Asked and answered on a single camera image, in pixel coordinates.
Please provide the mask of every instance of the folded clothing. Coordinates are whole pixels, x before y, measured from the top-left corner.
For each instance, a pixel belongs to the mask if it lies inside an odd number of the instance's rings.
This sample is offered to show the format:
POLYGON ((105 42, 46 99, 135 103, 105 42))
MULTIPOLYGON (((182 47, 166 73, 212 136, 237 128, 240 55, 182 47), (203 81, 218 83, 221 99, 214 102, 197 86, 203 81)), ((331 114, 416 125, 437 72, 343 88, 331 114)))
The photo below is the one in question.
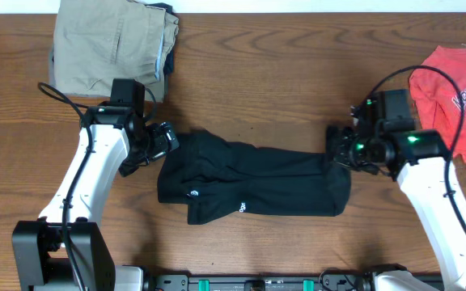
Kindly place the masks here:
POLYGON ((110 96, 114 78, 134 78, 162 101, 178 21, 163 8, 126 0, 62 0, 53 37, 57 89, 110 96))
POLYGON ((187 204, 191 225, 235 211, 331 217, 350 196, 350 172, 326 154, 257 149, 205 131, 178 139, 159 174, 158 200, 187 204))

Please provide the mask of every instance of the green light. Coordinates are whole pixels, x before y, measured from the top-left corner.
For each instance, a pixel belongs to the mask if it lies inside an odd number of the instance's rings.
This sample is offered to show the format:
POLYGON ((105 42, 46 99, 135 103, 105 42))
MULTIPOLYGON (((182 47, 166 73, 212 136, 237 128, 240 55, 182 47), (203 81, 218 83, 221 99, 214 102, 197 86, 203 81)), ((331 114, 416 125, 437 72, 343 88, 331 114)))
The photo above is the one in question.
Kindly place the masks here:
POLYGON ((408 141, 411 142, 411 143, 413 143, 413 142, 415 142, 415 141, 418 141, 418 140, 419 140, 418 137, 414 137, 414 136, 408 137, 408 141))

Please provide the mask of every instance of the wood grain surface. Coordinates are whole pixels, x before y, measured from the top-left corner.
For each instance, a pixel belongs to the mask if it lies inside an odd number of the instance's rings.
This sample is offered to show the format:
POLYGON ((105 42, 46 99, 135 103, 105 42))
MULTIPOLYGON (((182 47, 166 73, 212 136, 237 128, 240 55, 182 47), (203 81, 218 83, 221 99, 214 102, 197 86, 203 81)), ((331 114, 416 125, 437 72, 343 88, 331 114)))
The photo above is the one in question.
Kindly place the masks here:
MULTIPOLYGON (((73 110, 36 89, 48 80, 54 24, 55 15, 0 15, 0 290, 18 288, 15 223, 49 203, 78 144, 73 110)), ((322 152, 327 124, 349 124, 350 105, 382 77, 422 63, 439 44, 462 43, 466 14, 181 15, 176 72, 156 120, 322 152)), ((387 84, 403 87, 406 76, 387 84)), ((157 274, 319 274, 384 263, 438 272, 416 213, 383 176, 353 174, 339 217, 233 213, 188 226, 184 205, 157 201, 161 166, 115 179, 102 221, 115 264, 157 274)), ((461 163, 459 178, 466 195, 461 163)))

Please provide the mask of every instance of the black pants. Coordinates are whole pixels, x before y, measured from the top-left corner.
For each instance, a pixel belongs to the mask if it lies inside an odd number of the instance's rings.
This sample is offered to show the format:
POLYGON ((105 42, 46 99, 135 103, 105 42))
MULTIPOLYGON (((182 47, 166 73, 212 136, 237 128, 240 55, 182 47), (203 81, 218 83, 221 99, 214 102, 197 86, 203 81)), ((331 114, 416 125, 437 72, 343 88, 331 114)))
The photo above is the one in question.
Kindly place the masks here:
POLYGON ((336 216, 350 196, 350 172, 326 154, 257 149, 208 132, 179 135, 158 178, 161 203, 189 206, 188 224, 234 211, 336 216))

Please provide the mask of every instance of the wooden floor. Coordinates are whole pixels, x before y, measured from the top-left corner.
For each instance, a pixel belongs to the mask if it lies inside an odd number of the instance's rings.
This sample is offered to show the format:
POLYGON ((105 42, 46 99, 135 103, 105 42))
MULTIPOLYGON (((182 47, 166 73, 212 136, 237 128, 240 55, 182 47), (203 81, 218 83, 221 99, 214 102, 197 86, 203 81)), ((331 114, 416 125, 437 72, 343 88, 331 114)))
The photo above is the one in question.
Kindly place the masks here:
MULTIPOLYGON (((73 110, 36 89, 48 80, 54 24, 55 15, 0 15, 0 290, 18 288, 15 223, 48 204, 78 143, 73 110)), ((176 72, 157 120, 322 152, 327 124, 349 124, 350 105, 384 75, 420 64, 438 44, 462 43, 466 14, 181 15, 176 72)), ((388 84, 403 87, 406 77, 388 84)), ((384 263, 438 271, 416 213, 383 176, 353 174, 339 217, 234 213, 188 226, 184 205, 157 201, 161 166, 112 186, 102 233, 115 264, 192 274, 319 274, 384 263)))

